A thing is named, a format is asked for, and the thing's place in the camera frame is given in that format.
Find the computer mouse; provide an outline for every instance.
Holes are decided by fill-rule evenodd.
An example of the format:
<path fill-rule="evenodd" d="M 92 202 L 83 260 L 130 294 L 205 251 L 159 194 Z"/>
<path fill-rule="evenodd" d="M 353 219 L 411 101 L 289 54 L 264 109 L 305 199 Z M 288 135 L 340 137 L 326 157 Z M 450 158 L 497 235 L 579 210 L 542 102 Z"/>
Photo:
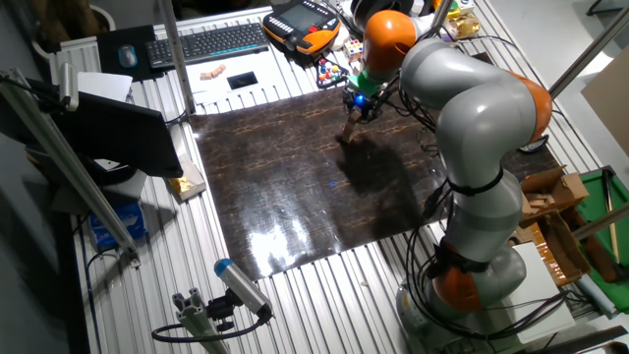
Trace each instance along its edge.
<path fill-rule="evenodd" d="M 136 56 L 136 48 L 133 45 L 123 45 L 118 48 L 118 62 L 125 69 L 131 69 L 138 65 L 138 57 Z"/>

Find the blue led light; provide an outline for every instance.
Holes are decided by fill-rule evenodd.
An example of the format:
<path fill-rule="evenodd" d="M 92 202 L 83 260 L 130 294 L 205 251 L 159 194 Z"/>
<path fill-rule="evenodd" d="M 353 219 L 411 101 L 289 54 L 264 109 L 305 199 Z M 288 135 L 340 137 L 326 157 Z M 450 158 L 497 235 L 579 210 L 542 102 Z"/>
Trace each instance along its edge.
<path fill-rule="evenodd" d="M 354 104 L 359 107 L 363 107 L 363 104 L 365 104 L 365 97 L 362 94 L 357 95 L 354 97 Z"/>

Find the mouse pad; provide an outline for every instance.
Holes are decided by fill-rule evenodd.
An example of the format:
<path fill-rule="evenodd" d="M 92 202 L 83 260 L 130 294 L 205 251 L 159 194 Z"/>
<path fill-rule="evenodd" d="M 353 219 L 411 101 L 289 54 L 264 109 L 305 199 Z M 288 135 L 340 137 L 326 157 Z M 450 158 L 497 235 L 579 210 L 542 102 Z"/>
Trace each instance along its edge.
<path fill-rule="evenodd" d="M 142 26 L 132 29 L 118 29 L 96 37 L 98 42 L 98 58 L 103 73 L 128 75 L 134 82 L 157 79 L 164 76 L 161 70 L 151 71 L 146 53 L 146 43 L 155 40 L 153 26 Z M 133 45 L 138 57 L 138 65 L 125 69 L 118 61 L 118 48 Z"/>
<path fill-rule="evenodd" d="M 385 107 L 375 121 L 356 126 L 347 146 L 336 138 L 347 120 L 339 88 L 193 117 L 229 257 L 248 276 L 419 226 L 421 206 L 444 181 L 444 168 L 422 150 L 434 135 Z M 502 163 L 520 180 L 557 166 L 547 148 L 513 151 Z"/>

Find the black keyboard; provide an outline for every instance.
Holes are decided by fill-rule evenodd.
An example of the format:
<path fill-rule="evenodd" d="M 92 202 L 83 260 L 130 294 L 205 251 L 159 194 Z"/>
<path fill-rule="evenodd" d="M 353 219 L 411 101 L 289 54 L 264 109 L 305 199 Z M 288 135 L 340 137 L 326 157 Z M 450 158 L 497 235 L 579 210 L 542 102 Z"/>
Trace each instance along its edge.
<path fill-rule="evenodd" d="M 187 64 L 231 58 L 268 50 L 261 24 L 248 24 L 180 37 Z M 168 39 L 146 44 L 152 69 L 174 67 Z"/>

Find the metal pole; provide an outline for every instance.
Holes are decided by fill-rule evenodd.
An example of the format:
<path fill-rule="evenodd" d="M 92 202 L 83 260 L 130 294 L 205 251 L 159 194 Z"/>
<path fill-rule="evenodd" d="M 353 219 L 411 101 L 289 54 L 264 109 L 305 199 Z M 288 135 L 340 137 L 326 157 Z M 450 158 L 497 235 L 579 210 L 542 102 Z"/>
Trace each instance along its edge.
<path fill-rule="evenodd" d="M 196 113 L 195 99 L 193 98 L 193 91 L 190 88 L 190 82 L 188 81 L 186 60 L 184 59 L 184 49 L 181 47 L 179 33 L 177 32 L 177 19 L 175 19 L 173 4 L 171 0 L 157 0 L 157 2 L 159 3 L 164 27 L 166 28 L 166 35 L 168 35 L 168 46 L 170 47 L 170 52 L 173 55 L 173 63 L 175 64 L 175 70 L 177 71 L 177 77 L 179 78 L 179 86 L 181 87 L 182 94 L 184 95 L 186 114 L 191 116 Z"/>
<path fill-rule="evenodd" d="M 29 85 L 27 80 L 16 69 L 12 69 L 9 72 L 9 78 L 22 85 Z M 79 158 L 72 151 L 72 148 L 50 116 L 39 111 L 39 107 L 30 92 L 22 88 L 8 83 L 1 83 L 0 93 L 5 96 L 16 113 L 34 134 L 37 141 L 50 154 L 50 157 L 59 166 L 59 169 L 77 189 L 77 192 L 86 201 L 91 211 L 98 215 L 98 218 L 100 218 L 103 225 L 118 242 L 118 245 L 128 253 L 132 260 L 131 265 L 139 266 L 140 263 L 137 259 L 138 247 L 134 239 L 94 181 L 89 177 Z"/>
<path fill-rule="evenodd" d="M 548 90 L 552 99 L 559 96 L 565 88 L 585 69 L 602 49 L 616 37 L 616 35 L 629 23 L 629 6 L 625 7 L 613 22 L 590 44 L 577 60 Z"/>
<path fill-rule="evenodd" d="M 603 217 L 590 222 L 577 231 L 573 232 L 574 237 L 581 241 L 584 238 L 594 235 L 595 233 L 609 227 L 614 222 L 629 216 L 629 203 L 625 203 L 624 206 L 614 209 L 612 212 L 605 214 Z"/>
<path fill-rule="evenodd" d="M 436 13 L 434 13 L 431 28 L 437 29 L 437 33 L 439 33 L 439 30 L 441 30 L 441 26 L 443 26 L 443 22 L 448 16 L 448 12 L 450 12 L 452 2 L 454 2 L 454 0 L 442 0 L 439 4 L 439 7 L 436 9 Z"/>

